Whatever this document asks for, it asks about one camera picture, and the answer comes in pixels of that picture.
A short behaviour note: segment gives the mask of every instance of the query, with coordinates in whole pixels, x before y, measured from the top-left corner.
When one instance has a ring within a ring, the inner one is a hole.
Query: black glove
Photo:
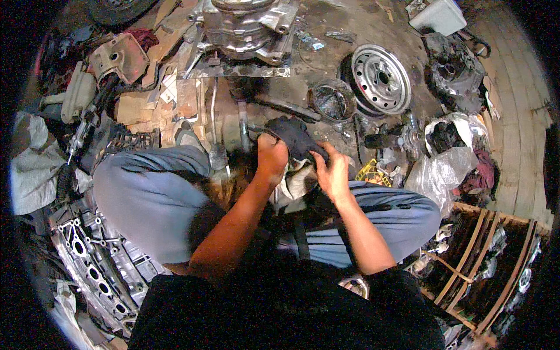
[[[310,158],[309,151],[314,151],[320,154],[325,159],[325,162],[329,160],[329,155],[325,149],[315,143],[307,132],[305,123],[298,118],[289,119],[283,115],[280,118],[269,120],[264,124],[264,129],[265,132],[286,143],[290,152],[290,158],[297,160]]]

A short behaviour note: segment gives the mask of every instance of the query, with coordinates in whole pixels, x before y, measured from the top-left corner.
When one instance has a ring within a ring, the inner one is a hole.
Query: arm
[[[348,239],[356,262],[363,274],[374,274],[396,265],[383,236],[370,222],[356,202],[348,187],[348,156],[338,152],[333,145],[322,142],[330,166],[320,154],[311,152],[317,164],[319,185],[329,196],[348,231]]]
[[[259,166],[255,177],[233,208],[197,247],[186,274],[219,280],[235,270],[253,239],[264,206],[282,181],[288,148],[269,134],[258,139]]]

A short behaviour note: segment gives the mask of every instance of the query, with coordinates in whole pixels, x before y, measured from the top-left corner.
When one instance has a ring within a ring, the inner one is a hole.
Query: hand
[[[317,164],[317,177],[322,190],[336,205],[337,201],[351,196],[348,187],[348,162],[349,157],[338,152],[329,142],[318,142],[329,154],[330,166],[327,167],[323,157],[317,152],[310,151]]]
[[[284,169],[288,164],[288,147],[282,140],[263,133],[257,140],[259,150],[259,166],[255,178],[276,187],[284,177]]]

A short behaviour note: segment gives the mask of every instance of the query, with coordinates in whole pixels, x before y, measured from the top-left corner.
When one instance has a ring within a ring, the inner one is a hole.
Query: wooden floor
[[[543,163],[545,130],[550,126],[546,109],[531,112],[549,100],[542,65],[531,41],[511,10],[500,1],[487,2],[468,19],[467,28],[492,47],[490,66],[502,102],[502,118],[493,122],[492,157],[501,169],[497,201],[489,209],[546,226],[552,215],[546,209]]]

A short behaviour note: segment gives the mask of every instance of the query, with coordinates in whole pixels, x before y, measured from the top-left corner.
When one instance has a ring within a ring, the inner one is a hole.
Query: blue pants
[[[225,214],[185,179],[209,173],[208,157],[193,146],[122,152],[97,167],[94,197],[109,223],[144,253],[162,264],[187,262]],[[437,205],[418,193],[363,181],[350,181],[350,187],[396,261],[439,228]],[[339,268],[352,264],[337,228],[306,234],[312,260]]]

